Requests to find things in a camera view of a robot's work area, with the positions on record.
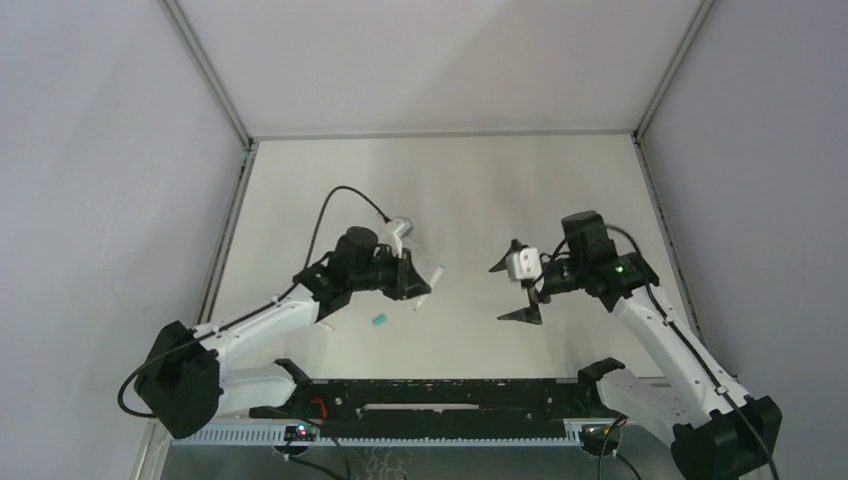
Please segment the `white teal marker pen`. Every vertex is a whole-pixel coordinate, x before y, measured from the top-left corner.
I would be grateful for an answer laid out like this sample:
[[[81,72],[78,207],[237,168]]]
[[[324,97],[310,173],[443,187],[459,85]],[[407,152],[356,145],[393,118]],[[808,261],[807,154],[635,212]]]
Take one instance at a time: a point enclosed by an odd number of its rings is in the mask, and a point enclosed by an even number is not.
[[[425,302],[428,300],[428,298],[429,298],[429,297],[430,297],[430,296],[434,293],[435,288],[436,288],[436,286],[437,286],[437,284],[438,284],[439,280],[441,279],[441,277],[442,277],[442,275],[443,275],[444,270],[445,270],[445,267],[444,267],[444,265],[443,265],[443,264],[439,264],[439,265],[436,267],[436,269],[434,270],[433,274],[430,276],[429,280],[427,281],[427,285],[428,285],[428,287],[429,287],[429,292],[428,292],[428,293],[425,293],[425,294],[424,294],[424,295],[422,295],[422,296],[420,296],[420,297],[416,300],[415,305],[414,305],[414,311],[418,311],[418,310],[420,310],[420,309],[421,309],[421,307],[422,307],[422,306],[425,304]]]

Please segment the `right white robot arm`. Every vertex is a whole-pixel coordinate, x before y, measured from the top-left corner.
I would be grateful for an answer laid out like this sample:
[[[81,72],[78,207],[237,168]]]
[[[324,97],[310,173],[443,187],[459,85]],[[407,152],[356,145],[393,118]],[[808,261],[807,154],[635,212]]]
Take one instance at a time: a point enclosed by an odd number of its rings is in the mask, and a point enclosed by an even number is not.
[[[670,450],[686,479],[739,479],[762,467],[780,472],[774,450],[782,412],[754,397],[679,319],[660,279],[633,236],[594,210],[562,219],[563,238],[551,253],[511,241],[490,272],[520,284],[527,306],[503,319],[539,325],[540,307],[559,294],[582,291],[640,342],[670,385],[664,393],[614,358],[582,368],[578,380],[596,402],[633,420]]]

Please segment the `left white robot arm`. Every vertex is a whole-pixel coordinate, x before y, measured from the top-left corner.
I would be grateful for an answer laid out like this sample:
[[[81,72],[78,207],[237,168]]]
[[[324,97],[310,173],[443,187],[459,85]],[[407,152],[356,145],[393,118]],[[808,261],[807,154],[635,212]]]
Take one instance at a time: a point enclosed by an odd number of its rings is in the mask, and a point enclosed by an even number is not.
[[[301,370],[288,359],[245,368],[241,361],[273,340],[317,324],[354,294],[377,291],[393,301],[421,302],[443,274],[436,257],[408,237],[403,221],[384,233],[353,226],[282,293],[235,319],[188,328],[179,321],[158,333],[145,362],[123,383],[176,439],[216,417],[285,404]]]

